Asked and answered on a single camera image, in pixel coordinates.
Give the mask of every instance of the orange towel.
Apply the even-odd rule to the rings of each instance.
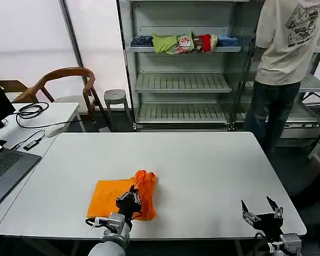
[[[141,216],[135,213],[137,220],[152,220],[156,217],[153,206],[153,193],[156,177],[152,172],[138,171],[135,177],[127,180],[99,180],[91,198],[87,211],[88,218],[108,217],[112,212],[118,212],[116,198],[130,189],[132,185],[139,190],[142,202]]]

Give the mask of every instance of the white wall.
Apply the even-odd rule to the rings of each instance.
[[[67,0],[84,66],[105,90],[129,87],[114,0]],[[0,0],[0,79],[18,79],[33,86],[46,73],[77,67],[58,0]],[[81,95],[80,77],[47,84],[55,97]]]
[[[58,0],[0,0],[0,79],[31,87],[52,70],[77,66]],[[81,94],[83,82],[64,78],[47,88],[55,98]]]
[[[130,105],[116,1],[67,0],[67,5],[84,66],[94,72],[99,96],[124,89]]]

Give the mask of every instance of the white table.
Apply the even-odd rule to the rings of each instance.
[[[13,105],[18,110],[26,104],[19,103]],[[21,120],[21,124],[24,124],[25,126],[39,126],[57,122],[72,121],[74,117],[78,115],[77,109],[77,103],[52,103],[50,104],[49,109],[43,112],[40,116],[30,120]],[[0,129],[0,139],[7,141],[7,143],[4,145],[5,148],[12,148],[18,142],[26,140],[30,135],[32,135],[36,131],[42,130],[30,130],[20,128],[15,122],[15,115],[11,115],[6,119],[8,120],[7,126]],[[69,124],[64,124],[63,129],[65,130],[68,126]],[[42,133],[39,133],[35,137],[31,138],[31,140],[40,138],[40,136],[42,135]],[[49,149],[50,145],[54,142],[55,139],[56,137],[44,137],[40,141],[40,143],[36,147],[28,151],[28,153],[44,156],[46,151]],[[19,149],[19,151],[26,152],[22,147]],[[21,189],[23,188],[23,186],[25,185],[25,183],[27,182],[34,170],[35,168],[31,170],[0,203],[0,222],[4,218],[6,212],[11,207],[12,203],[14,202],[17,195],[19,194],[19,192],[21,191]]]
[[[255,214],[284,208],[283,232],[306,228],[250,133],[64,133],[57,137],[0,224],[0,235],[100,239],[85,224],[96,182],[137,170],[158,177],[157,218],[134,221],[132,239],[249,238],[241,200]]]

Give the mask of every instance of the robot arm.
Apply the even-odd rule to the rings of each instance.
[[[247,209],[242,200],[243,219],[254,229],[263,231],[268,239],[263,251],[273,255],[300,255],[302,242],[297,234],[284,234],[281,230],[283,225],[283,208],[278,207],[275,201],[267,197],[274,213],[255,215]]]
[[[139,192],[132,186],[129,191],[116,199],[118,213],[111,213],[108,218],[87,219],[92,227],[106,227],[103,238],[89,253],[89,256],[125,256],[132,229],[133,214],[141,212]]]

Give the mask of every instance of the red cloth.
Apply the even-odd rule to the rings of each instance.
[[[211,51],[211,35],[202,35],[198,36],[203,41],[203,50],[204,52],[210,52]]]

